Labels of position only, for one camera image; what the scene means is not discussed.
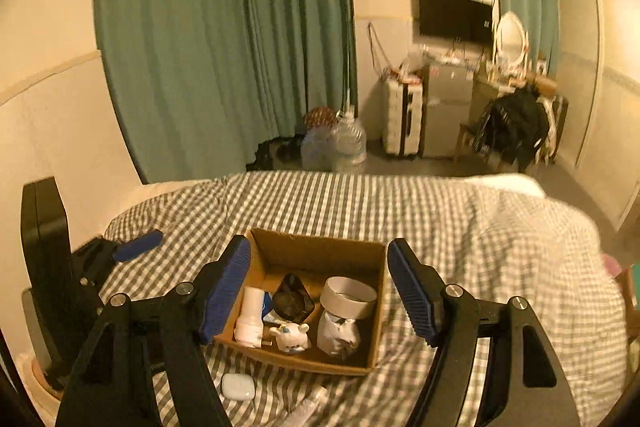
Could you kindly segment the clear large water jug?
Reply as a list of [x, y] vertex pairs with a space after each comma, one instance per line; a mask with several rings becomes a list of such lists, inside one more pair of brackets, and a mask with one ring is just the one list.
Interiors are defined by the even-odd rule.
[[336, 113], [331, 130], [331, 168], [336, 173], [364, 173], [367, 161], [367, 135], [356, 117], [356, 108], [347, 92], [342, 109]]

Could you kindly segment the white tube with label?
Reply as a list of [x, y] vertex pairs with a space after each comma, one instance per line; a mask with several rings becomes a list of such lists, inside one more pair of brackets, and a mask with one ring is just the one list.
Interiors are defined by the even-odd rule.
[[314, 412], [326, 402], [329, 390], [325, 387], [318, 386], [311, 390], [305, 399], [300, 401], [291, 412], [288, 412], [283, 418], [281, 427], [304, 427], [308, 424]]

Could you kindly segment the white louvered wardrobe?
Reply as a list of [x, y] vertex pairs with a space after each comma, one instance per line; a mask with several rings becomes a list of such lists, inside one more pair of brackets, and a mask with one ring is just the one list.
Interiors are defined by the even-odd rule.
[[559, 7], [559, 162], [618, 230], [639, 197], [639, 0]]

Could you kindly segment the grey checkered bed sheet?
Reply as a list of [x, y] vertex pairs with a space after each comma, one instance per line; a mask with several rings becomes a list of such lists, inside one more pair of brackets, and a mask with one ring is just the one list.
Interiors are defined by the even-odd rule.
[[[402, 237], [443, 280], [478, 299], [532, 305], [563, 367], [582, 425], [600, 423], [625, 386], [625, 305], [601, 258], [596, 225], [549, 197], [432, 176], [256, 171], [204, 181], [129, 207], [105, 235], [152, 229], [160, 247], [119, 265], [102, 298], [161, 296], [194, 279], [232, 236], [252, 228], [385, 244]], [[288, 371], [232, 348], [205, 350], [209, 372], [250, 374], [254, 400], [227, 402], [237, 426], [277, 426], [315, 387], [329, 392], [315, 426], [404, 425], [434, 357], [416, 337], [392, 282], [383, 295], [378, 361], [364, 377]]]

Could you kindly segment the floral fabric bag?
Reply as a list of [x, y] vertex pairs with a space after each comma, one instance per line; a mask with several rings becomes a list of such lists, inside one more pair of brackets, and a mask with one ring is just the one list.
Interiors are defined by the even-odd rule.
[[304, 116], [304, 125], [307, 130], [314, 128], [332, 128], [337, 124], [337, 116], [332, 108], [318, 106], [311, 109]]

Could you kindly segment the black wall television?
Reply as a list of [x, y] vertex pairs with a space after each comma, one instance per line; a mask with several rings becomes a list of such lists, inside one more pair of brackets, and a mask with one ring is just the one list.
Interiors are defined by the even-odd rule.
[[419, 0], [420, 35], [490, 46], [492, 14], [491, 4], [476, 0]]

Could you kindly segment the white oval vanity mirror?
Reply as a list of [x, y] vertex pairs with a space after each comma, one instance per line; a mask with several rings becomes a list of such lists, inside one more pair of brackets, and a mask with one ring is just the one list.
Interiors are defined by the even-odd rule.
[[524, 65], [528, 51], [528, 33], [520, 18], [512, 11], [500, 17], [494, 33], [495, 60], [506, 68]]

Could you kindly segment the white bear figurine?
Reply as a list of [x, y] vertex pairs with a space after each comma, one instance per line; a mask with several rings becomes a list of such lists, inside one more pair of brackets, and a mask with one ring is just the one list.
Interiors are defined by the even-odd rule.
[[269, 332], [276, 340], [277, 347], [287, 355], [296, 355], [310, 348], [309, 325], [288, 322], [278, 327], [270, 327]]

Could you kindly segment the blue Vinda tissue pack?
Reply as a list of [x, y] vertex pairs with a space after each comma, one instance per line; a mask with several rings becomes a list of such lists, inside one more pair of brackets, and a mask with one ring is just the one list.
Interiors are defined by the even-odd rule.
[[264, 294], [264, 300], [262, 300], [262, 321], [270, 324], [280, 324], [282, 317], [274, 309], [272, 296], [268, 291]]

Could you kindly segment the white small bottle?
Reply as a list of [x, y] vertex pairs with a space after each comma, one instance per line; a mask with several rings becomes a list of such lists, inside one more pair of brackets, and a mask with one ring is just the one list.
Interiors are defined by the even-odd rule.
[[249, 348], [262, 347], [262, 306], [265, 291], [253, 286], [244, 288], [240, 315], [235, 321], [234, 340], [241, 346]]

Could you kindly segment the white dressing table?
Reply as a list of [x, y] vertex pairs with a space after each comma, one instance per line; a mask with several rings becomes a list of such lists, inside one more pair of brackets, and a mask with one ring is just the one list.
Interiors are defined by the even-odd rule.
[[488, 78], [476, 74], [473, 81], [472, 98], [469, 111], [469, 124], [474, 124], [482, 116], [487, 105], [500, 96], [511, 94], [516, 88], [523, 88], [526, 81], [510, 78], [507, 83], [490, 81]]

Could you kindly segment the black item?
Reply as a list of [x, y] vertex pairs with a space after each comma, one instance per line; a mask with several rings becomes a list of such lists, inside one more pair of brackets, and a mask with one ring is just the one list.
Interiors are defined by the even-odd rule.
[[314, 302], [300, 277], [294, 273], [288, 273], [283, 277], [272, 300], [274, 309], [288, 322], [304, 323], [314, 311]]

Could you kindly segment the light blue earbuds case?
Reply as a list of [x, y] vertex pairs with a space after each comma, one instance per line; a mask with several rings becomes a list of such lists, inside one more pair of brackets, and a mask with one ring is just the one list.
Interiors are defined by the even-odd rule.
[[231, 401], [252, 401], [256, 395], [253, 378], [240, 373], [225, 373], [221, 378], [222, 395]]

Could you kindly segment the white tape roll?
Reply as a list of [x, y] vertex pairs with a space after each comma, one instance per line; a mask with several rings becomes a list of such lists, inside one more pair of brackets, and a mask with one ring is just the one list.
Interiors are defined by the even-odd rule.
[[373, 313], [378, 293], [350, 277], [329, 277], [320, 295], [323, 309], [346, 320], [363, 320]]

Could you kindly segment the brown cardboard box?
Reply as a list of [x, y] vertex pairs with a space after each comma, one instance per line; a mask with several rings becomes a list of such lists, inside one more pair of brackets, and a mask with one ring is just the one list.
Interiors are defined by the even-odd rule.
[[254, 228], [250, 267], [216, 339], [296, 371], [364, 376], [382, 331], [381, 243]]

